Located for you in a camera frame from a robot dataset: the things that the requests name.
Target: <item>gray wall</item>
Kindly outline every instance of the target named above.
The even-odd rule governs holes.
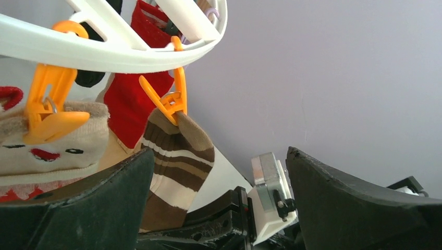
[[[47,27],[70,13],[25,3],[0,13]],[[219,150],[247,177],[251,157],[296,146],[379,185],[414,175],[442,197],[442,2],[269,3],[229,0],[224,39],[187,70],[189,113]]]

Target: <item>yellow plastic clip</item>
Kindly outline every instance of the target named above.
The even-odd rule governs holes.
[[[61,21],[52,29],[89,38],[83,26],[73,21]],[[76,69],[37,64],[24,109],[24,115],[29,119],[29,133],[23,136],[26,144],[56,141],[88,121],[88,112],[64,111],[64,102],[76,77]],[[52,86],[49,96],[43,99],[49,85]]]
[[[177,36],[172,36],[171,41],[175,47],[175,51],[182,51],[181,40]],[[158,109],[169,119],[175,126],[178,125],[177,112],[183,112],[187,115],[187,89],[186,76],[183,67],[174,69],[175,89],[176,92],[168,93],[163,98],[158,96],[157,92],[152,88],[149,82],[143,76],[138,79],[141,87],[146,92],[152,102]]]

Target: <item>white plastic bar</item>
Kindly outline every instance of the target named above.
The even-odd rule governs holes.
[[[193,0],[155,0],[190,42],[214,41],[220,33]]]
[[[85,3],[88,3],[91,8],[95,8],[94,4],[99,4],[96,0],[67,1],[75,3],[75,6],[79,6],[82,12],[88,8]],[[214,41],[199,40],[184,45],[185,51],[183,52],[174,52],[174,47],[171,44],[165,48],[152,49],[148,49],[149,47],[146,45],[147,50],[140,50],[144,48],[144,45],[139,41],[140,38],[137,38],[138,35],[134,34],[133,30],[126,30],[128,25],[122,23],[124,20],[116,12],[106,16],[103,11],[96,11],[101,18],[92,16],[90,19],[95,18],[97,23],[94,25],[100,27],[94,28],[105,32],[108,42],[82,39],[0,14],[0,33],[2,34],[0,36],[0,55],[100,72],[150,73],[175,69],[198,60],[222,39],[227,25],[227,3],[226,0],[213,1],[216,3],[215,6],[218,6],[220,15],[219,22],[215,22],[214,26],[219,34],[218,39]],[[88,17],[87,15],[92,15],[91,13],[93,12],[84,11],[83,14],[73,16],[73,18],[81,20]]]

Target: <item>clip hook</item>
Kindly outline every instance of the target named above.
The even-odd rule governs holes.
[[[63,33],[74,32],[81,38],[89,38],[83,26],[69,20],[56,23],[52,29]],[[64,102],[76,77],[76,69],[37,64],[24,109],[24,116],[29,120],[29,132],[23,136],[26,144],[56,141],[88,121],[88,112],[64,111]],[[44,98],[49,85],[52,86],[51,91]]]
[[[175,51],[183,51],[180,38],[172,36],[171,42],[175,47]],[[163,98],[158,96],[157,92],[152,88],[144,76],[140,76],[138,80],[152,102],[173,125],[177,126],[178,121],[176,112],[181,111],[187,115],[187,88],[183,67],[174,69],[174,78],[176,91],[166,94]]]

